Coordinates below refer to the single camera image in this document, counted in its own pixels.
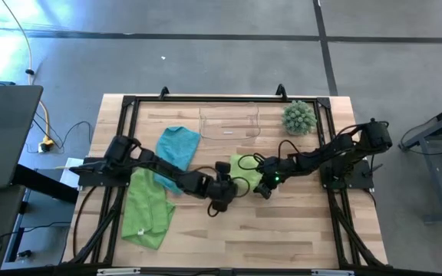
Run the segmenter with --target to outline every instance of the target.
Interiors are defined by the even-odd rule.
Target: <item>spiky green ball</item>
[[[289,134],[308,134],[316,126],[315,112],[307,103],[294,100],[284,109],[282,125]]]

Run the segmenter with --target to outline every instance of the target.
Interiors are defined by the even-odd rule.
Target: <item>white paper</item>
[[[66,167],[79,166],[79,165],[83,165],[82,159],[68,158],[68,161],[66,161]],[[79,180],[80,176],[70,171],[69,169],[65,169],[64,172],[62,172],[61,183],[64,183],[70,186],[71,188],[77,188]]]

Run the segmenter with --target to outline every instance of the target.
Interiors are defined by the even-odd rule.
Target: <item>wooden tabletop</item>
[[[105,94],[97,126],[94,131],[90,155],[102,157],[117,129],[123,94]],[[200,113],[213,105],[235,103],[174,103],[143,102],[139,107],[136,135],[143,146],[154,150],[167,127],[184,126],[200,131]],[[213,166],[216,161],[229,162],[232,154],[258,152],[264,156],[277,155],[277,146],[290,139],[301,151],[318,147],[316,131],[306,136],[289,136],[281,126],[281,114],[286,103],[257,103],[260,134],[251,140],[210,140],[202,138],[189,169]],[[238,116],[230,112],[228,119],[210,118],[210,123],[247,124],[243,119],[249,108],[239,108]],[[355,123],[349,97],[331,97],[331,110],[335,129]],[[127,133],[130,112],[124,133]],[[326,122],[326,141],[329,141]],[[246,135],[254,133],[253,125],[246,126]],[[216,135],[204,129],[206,135]],[[282,154],[292,153],[284,145]],[[88,189],[80,192],[76,214]],[[98,187],[85,204],[78,229],[71,228],[63,261],[72,258],[72,233],[78,230],[78,251],[97,227],[104,188]],[[188,195],[168,194],[176,204],[176,211],[163,244],[159,250],[143,248],[120,238],[122,216],[115,247],[114,266],[142,267],[233,267],[233,268],[336,268],[335,253],[328,198],[321,188],[318,172],[310,176],[293,177],[274,190],[269,200],[249,193],[235,199],[228,212],[215,218],[206,214],[209,200],[199,200]],[[387,262],[381,239],[378,217],[371,197],[357,190],[349,190],[351,213],[356,232],[374,255]],[[104,235],[101,259],[104,257],[109,231]],[[343,235],[346,255],[350,258],[348,239]]]

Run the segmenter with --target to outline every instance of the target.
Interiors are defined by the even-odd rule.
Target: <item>light green cloth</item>
[[[238,166],[238,160],[241,157],[241,155],[235,154],[229,158],[229,164],[231,165],[231,171],[229,171],[229,174],[231,175],[231,178],[243,177],[244,179],[248,180],[250,184],[250,190],[254,190],[254,188],[257,187],[257,185],[259,184],[259,181],[262,178],[262,174],[256,172],[254,169],[241,169]],[[243,168],[255,168],[259,165],[259,163],[255,161],[253,157],[247,156],[243,158],[242,161],[240,161],[240,165],[242,165]],[[238,184],[239,194],[243,194],[248,188],[246,186],[246,182],[242,179],[236,179],[235,183]]]
[[[164,187],[153,181],[153,172],[137,169],[130,176],[122,238],[158,249],[167,234],[174,211],[175,205],[167,201]]]

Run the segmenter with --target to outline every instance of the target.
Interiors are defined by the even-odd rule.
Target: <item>clear plastic container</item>
[[[208,103],[199,110],[200,136],[204,140],[244,142],[260,134],[255,103]]]

